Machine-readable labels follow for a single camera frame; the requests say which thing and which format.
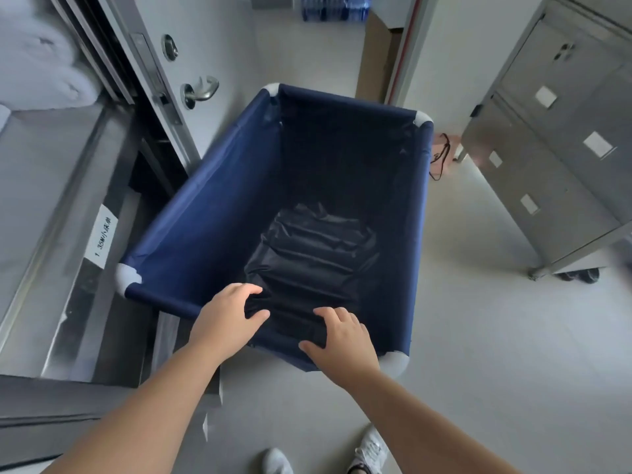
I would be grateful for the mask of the person's right forearm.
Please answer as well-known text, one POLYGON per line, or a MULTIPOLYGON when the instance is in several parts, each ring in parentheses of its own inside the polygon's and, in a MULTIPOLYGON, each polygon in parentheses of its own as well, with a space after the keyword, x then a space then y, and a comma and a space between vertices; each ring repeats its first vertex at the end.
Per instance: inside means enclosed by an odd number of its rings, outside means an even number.
POLYGON ((521 474, 381 371, 346 392, 378 430, 402 474, 521 474))

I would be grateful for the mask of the brown cardboard box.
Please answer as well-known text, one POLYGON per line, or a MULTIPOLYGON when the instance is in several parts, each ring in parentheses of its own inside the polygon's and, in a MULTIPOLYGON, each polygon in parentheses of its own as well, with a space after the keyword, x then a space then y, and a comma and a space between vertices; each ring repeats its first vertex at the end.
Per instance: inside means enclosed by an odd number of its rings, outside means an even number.
POLYGON ((369 13, 365 23, 356 99, 385 103, 402 36, 402 28, 389 29, 379 16, 369 13))

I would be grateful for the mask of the stainless steel shelf cabinet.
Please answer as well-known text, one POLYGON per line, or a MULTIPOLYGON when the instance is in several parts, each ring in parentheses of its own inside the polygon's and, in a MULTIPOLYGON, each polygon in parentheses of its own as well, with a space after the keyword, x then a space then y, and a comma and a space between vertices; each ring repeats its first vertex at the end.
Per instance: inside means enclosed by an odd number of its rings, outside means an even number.
POLYGON ((189 323, 118 294, 117 264, 187 178, 98 0, 50 0, 103 90, 0 131, 0 472, 39 472, 147 380, 189 323), (105 269, 83 255, 118 218, 105 269))

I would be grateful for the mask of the person's left hand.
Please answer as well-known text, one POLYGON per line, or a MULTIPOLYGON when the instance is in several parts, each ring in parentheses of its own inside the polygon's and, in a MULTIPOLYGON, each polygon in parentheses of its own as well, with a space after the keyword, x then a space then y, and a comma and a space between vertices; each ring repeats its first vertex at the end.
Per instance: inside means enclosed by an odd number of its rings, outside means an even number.
POLYGON ((246 346, 257 332, 245 330, 245 304, 263 289, 254 284, 230 284, 200 311, 188 344, 208 363, 219 366, 246 346))

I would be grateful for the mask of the white door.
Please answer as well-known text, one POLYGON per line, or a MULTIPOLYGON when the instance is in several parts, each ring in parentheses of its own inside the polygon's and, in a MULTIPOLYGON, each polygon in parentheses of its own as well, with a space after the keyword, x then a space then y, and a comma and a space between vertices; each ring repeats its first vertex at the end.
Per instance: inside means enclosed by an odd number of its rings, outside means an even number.
POLYGON ((191 173, 265 85, 250 0, 98 0, 179 163, 191 173), (162 52, 164 34, 178 57, 162 52), (187 110, 182 84, 219 80, 215 95, 187 110))

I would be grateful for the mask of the door frame with red stripe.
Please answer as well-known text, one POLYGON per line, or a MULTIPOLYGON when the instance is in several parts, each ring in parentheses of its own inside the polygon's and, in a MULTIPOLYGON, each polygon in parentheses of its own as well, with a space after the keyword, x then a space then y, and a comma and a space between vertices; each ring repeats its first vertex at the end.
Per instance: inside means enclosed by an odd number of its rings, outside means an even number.
POLYGON ((404 107, 438 0, 411 0, 385 104, 404 107))

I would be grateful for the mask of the person's left forearm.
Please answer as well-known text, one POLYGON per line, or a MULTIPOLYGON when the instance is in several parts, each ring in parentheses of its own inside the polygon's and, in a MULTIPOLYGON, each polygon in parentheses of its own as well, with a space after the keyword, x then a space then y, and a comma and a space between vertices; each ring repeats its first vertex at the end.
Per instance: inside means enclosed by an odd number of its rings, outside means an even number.
POLYGON ((219 365, 217 339, 189 342, 42 474, 170 474, 219 365))

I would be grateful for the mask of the person's white shoe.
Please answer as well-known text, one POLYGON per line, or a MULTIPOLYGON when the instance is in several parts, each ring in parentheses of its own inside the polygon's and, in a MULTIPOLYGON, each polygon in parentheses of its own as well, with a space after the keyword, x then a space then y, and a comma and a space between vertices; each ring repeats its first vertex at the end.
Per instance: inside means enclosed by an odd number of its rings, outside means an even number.
POLYGON ((294 474, 288 458, 276 447, 265 451, 261 472, 262 474, 294 474))
POLYGON ((346 474, 383 474, 390 449, 373 424, 367 427, 359 446, 355 449, 346 474))

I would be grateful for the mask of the grey metal drawer cabinet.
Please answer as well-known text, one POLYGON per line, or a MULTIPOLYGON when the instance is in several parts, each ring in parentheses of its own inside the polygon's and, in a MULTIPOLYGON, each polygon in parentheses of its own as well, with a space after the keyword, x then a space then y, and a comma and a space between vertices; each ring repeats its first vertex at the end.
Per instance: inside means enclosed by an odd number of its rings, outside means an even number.
POLYGON ((543 0, 462 145, 538 254, 530 279, 595 284, 632 265, 632 0, 543 0), (541 86, 558 96, 550 109, 541 86), (616 147, 603 159, 583 144, 593 131, 616 147))

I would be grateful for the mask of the white paper shelf label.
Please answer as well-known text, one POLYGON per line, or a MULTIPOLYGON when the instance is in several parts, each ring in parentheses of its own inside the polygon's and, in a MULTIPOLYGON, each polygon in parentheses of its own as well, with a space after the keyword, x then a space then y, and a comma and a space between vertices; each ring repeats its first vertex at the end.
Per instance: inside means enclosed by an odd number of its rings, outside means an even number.
POLYGON ((87 241, 84 259, 100 269, 105 269, 117 225, 118 218, 115 214, 101 204, 87 241))

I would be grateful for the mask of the white folded linen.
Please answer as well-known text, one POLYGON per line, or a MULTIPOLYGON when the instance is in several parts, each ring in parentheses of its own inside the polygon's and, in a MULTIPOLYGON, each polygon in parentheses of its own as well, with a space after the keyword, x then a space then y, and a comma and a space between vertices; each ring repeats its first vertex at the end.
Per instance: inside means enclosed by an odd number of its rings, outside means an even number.
POLYGON ((83 108, 102 90, 50 0, 0 0, 0 105, 11 111, 83 108))

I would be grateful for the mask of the person's white left shoe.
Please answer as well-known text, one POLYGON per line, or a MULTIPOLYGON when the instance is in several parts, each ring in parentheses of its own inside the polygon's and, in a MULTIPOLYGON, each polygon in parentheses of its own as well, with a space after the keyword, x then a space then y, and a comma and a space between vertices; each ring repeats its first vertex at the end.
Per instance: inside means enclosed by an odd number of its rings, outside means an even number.
POLYGON ((265 451, 261 472, 262 474, 294 474, 288 458, 276 447, 265 451))

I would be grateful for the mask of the pack of water bottles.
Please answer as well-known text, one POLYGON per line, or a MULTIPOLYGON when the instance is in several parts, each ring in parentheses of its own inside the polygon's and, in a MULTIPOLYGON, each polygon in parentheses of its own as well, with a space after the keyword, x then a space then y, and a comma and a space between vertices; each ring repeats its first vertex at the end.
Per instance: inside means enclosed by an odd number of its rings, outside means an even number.
POLYGON ((371 6, 372 0, 300 0, 305 22, 363 23, 371 6))

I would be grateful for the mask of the person's right hand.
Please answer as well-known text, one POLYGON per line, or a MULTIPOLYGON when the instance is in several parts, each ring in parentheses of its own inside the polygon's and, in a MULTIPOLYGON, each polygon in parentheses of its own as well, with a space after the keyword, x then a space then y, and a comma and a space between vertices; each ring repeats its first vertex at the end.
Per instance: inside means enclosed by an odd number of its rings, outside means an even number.
POLYGON ((367 327, 346 308, 320 307, 313 310, 326 326, 327 360, 312 361, 325 376, 350 392, 364 376, 380 372, 367 327))

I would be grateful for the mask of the black plastic bag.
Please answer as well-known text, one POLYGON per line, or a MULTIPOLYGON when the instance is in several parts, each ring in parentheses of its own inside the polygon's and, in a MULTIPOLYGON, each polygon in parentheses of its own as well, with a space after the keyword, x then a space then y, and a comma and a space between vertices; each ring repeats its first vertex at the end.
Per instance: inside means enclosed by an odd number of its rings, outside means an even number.
POLYGON ((377 235, 360 220, 299 204, 282 209, 265 230, 244 267, 245 281, 260 286, 247 315, 271 315, 252 344, 270 351, 300 341, 326 342, 324 320, 314 308, 343 307, 358 313, 379 285, 377 235))

